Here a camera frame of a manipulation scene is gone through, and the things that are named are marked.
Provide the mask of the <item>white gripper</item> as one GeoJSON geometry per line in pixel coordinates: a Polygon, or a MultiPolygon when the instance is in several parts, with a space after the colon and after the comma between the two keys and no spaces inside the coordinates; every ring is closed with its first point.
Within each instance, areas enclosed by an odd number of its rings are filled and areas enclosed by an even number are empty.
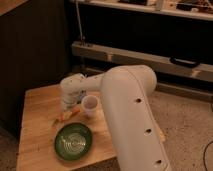
{"type": "MultiPolygon", "coordinates": [[[[78,97],[81,93],[79,88],[62,88],[61,89],[61,104],[63,107],[72,107],[77,101],[78,97]]],[[[67,120],[73,114],[73,110],[71,108],[66,109],[62,113],[62,118],[67,120]]]]}

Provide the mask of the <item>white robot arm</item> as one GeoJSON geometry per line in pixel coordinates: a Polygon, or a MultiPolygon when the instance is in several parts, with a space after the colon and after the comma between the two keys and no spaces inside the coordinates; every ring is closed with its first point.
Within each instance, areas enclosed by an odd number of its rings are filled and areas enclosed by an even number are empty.
{"type": "Polygon", "coordinates": [[[74,106],[82,91],[98,91],[121,171],[172,171],[148,102],[157,78],[146,65],[114,67],[60,82],[61,105],[74,106]]]}

